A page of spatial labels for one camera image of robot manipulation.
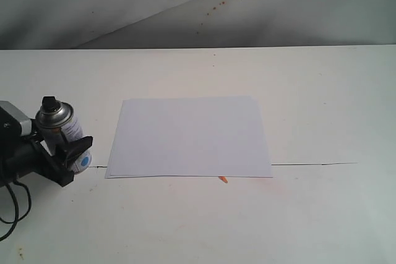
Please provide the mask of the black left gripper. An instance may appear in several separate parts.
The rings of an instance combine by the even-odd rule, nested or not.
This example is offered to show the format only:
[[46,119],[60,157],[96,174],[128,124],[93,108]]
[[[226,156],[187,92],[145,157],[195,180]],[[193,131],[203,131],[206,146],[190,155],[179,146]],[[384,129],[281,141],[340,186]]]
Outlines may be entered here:
[[65,187],[74,180],[72,170],[86,170],[92,161],[93,137],[86,136],[56,145],[50,155],[38,134],[20,137],[1,131],[1,187],[32,172]]

